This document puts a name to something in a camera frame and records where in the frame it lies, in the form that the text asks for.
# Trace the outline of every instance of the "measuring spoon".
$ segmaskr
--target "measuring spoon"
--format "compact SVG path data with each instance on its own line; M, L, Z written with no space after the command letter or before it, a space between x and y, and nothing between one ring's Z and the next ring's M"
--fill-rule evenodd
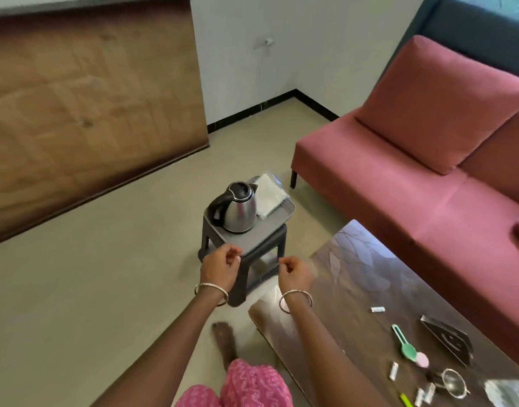
M395 335L401 342L401 353L403 353L403 356L416 363L416 357L418 355L416 349L412 346L412 344L410 344L406 340L405 336L403 335L403 332L397 324L392 324L392 329L394 330Z

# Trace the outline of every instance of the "foot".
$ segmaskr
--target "foot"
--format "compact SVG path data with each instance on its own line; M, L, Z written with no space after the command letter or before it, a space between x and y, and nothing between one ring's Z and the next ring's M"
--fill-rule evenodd
M235 337L233 329L226 322L218 322L212 324L212 334L215 336L216 345L222 354L224 361L224 369L227 371L229 364L237 357L237 347L235 345Z

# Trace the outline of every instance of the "bangle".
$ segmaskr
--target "bangle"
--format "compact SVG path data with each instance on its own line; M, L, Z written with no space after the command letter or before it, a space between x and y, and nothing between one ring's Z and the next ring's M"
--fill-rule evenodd
M219 285L216 285L216 284L212 284L212 283L199 283L198 285L195 286L194 288L194 294L197 295L197 292L199 291L199 287L202 286L202 285L206 285L208 287L214 287L215 289L218 289L220 290L222 293L224 293L224 296L225 296L225 299L226 301L224 301L223 303L219 303L219 304L216 304L216 307L220 307L220 306L223 306L224 304L227 304L228 301L229 301L229 294L227 291L225 291L222 287L220 287Z
M286 294L291 294L291 293L303 293L305 295L308 296L308 300L310 301L310 306L312 307L312 304L314 304L314 301L312 300L312 296L307 292L307 291L304 291L304 290L290 290L290 291L286 291L282 297L280 297L280 300L278 301L278 306L280 307L280 309L285 312L286 314L290 314L289 311L286 311L282 308L282 300L284 299L284 296Z

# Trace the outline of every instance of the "green spoon handle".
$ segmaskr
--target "green spoon handle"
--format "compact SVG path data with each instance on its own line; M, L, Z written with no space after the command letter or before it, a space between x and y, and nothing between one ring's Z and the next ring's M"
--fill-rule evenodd
M392 324L392 329L394 330L395 335L397 336L401 344L408 344L408 341L406 340L405 336L403 335L403 332L397 324Z

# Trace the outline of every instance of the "black kettle handle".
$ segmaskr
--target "black kettle handle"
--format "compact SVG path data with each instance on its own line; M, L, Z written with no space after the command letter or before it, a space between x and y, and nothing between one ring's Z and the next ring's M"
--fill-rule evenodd
M217 227L224 226L225 212L228 210L229 203L233 201L233 193L226 190L225 193L216 197L207 209L207 217L212 225ZM220 211L219 218L215 218L216 212Z

